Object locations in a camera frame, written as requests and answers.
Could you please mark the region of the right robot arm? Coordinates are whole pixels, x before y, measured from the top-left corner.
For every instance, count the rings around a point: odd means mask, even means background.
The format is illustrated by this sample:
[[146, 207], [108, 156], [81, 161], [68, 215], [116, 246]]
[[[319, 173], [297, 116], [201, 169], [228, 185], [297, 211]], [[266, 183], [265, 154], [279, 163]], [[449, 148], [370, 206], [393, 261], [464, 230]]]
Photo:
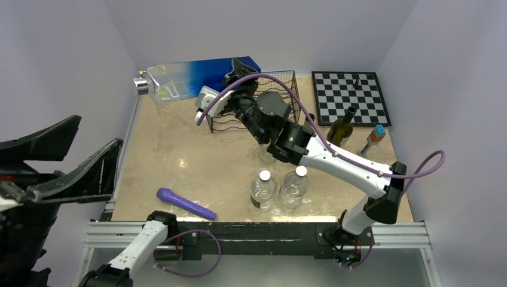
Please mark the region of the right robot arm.
[[322, 171], [365, 193], [362, 201], [343, 212], [335, 228], [337, 239], [350, 243], [375, 222], [395, 224], [406, 165], [398, 161], [391, 165], [369, 161], [320, 139], [314, 130], [289, 120], [291, 107], [277, 92], [254, 96], [258, 77], [256, 69], [233, 58], [231, 71], [222, 79], [225, 91], [231, 95], [225, 110], [234, 112], [253, 138], [268, 146], [268, 153], [276, 160]]

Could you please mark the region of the blue square glass bottle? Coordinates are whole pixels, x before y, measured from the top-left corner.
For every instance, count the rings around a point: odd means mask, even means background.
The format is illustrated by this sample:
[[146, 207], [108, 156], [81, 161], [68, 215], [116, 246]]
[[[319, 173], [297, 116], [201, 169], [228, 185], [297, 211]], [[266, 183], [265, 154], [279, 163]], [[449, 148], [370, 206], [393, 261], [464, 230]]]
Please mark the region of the blue square glass bottle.
[[[231, 59], [207, 59], [189, 62], [162, 63], [150, 66], [142, 75], [133, 79], [138, 96], [147, 95], [157, 105], [192, 99], [203, 86], [218, 92], [227, 86], [221, 84], [225, 74], [231, 71]], [[261, 72], [260, 66], [249, 56], [236, 57]]]

